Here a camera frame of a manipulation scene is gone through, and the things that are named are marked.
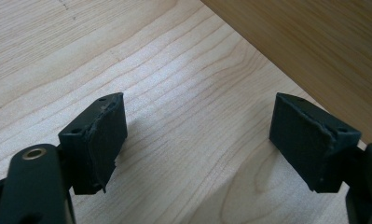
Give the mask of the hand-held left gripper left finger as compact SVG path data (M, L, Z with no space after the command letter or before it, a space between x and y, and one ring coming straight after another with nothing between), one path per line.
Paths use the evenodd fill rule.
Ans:
M123 93L105 95L58 134L75 194L105 190L128 131Z

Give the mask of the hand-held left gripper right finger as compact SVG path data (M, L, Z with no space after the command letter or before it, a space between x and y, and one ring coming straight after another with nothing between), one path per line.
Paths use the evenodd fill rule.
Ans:
M312 191L333 193L361 133L311 102L277 93L269 140Z

